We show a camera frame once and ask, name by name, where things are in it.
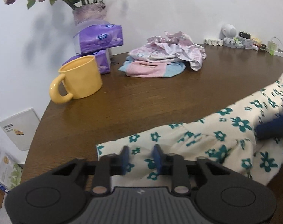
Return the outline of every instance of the gray ribbed panel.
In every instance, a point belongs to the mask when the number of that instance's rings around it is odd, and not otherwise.
[[[211,224],[187,198],[167,188],[115,188],[113,194],[94,198],[72,224]]]

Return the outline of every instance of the vase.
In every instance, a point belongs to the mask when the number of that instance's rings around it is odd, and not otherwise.
[[[100,20],[106,19],[106,9],[103,2],[97,2],[87,5],[82,5],[81,7],[73,10],[75,25],[85,22],[87,20]]]

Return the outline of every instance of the brown tabletop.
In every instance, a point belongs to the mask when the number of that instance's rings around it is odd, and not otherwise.
[[[156,126],[189,123],[273,83],[283,59],[246,49],[206,46],[201,70],[173,78],[127,77],[118,68],[126,53],[115,56],[103,86],[84,99],[64,105],[50,102],[31,144],[22,181],[73,158],[96,160],[95,145]],[[283,223],[283,167],[268,185],[278,200],[271,223]]]

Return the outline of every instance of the circular cover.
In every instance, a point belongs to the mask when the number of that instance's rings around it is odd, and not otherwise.
[[[202,214],[224,224],[258,224],[269,220],[276,209],[273,192],[239,175],[213,176],[195,196]]]
[[[57,224],[74,218],[86,201],[84,191],[65,176],[47,175],[10,191],[5,208],[13,223]]]

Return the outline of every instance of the cream fabric with green flowers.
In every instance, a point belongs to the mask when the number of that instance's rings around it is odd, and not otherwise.
[[[283,163],[283,139],[256,141],[254,127],[282,113],[283,74],[273,84],[196,122],[159,126],[97,146],[98,157],[130,147],[125,176],[112,177],[112,186],[170,186],[159,176],[151,151],[159,144],[165,153],[187,160],[206,156],[266,185]]]

